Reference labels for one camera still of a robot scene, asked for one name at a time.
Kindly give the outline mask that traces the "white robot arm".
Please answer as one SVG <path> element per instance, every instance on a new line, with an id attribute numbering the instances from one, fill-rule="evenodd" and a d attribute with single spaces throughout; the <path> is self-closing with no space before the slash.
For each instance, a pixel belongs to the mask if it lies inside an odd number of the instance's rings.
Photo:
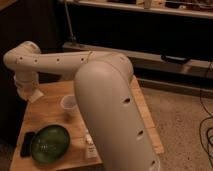
<path id="1" fill-rule="evenodd" d="M 39 73 L 68 74 L 78 108 L 106 171 L 162 171 L 131 91 L 133 66 L 122 53 L 79 51 L 43 54 L 31 41 L 6 52 L 19 94 L 29 97 Z"/>

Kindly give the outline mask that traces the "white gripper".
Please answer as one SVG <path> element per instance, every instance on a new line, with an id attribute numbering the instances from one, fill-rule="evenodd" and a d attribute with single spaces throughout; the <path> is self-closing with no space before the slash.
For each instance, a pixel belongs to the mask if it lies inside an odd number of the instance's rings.
<path id="1" fill-rule="evenodd" d="M 23 100 L 30 100 L 39 84 L 38 74 L 15 74 L 14 83 L 17 88 L 18 95 Z"/>

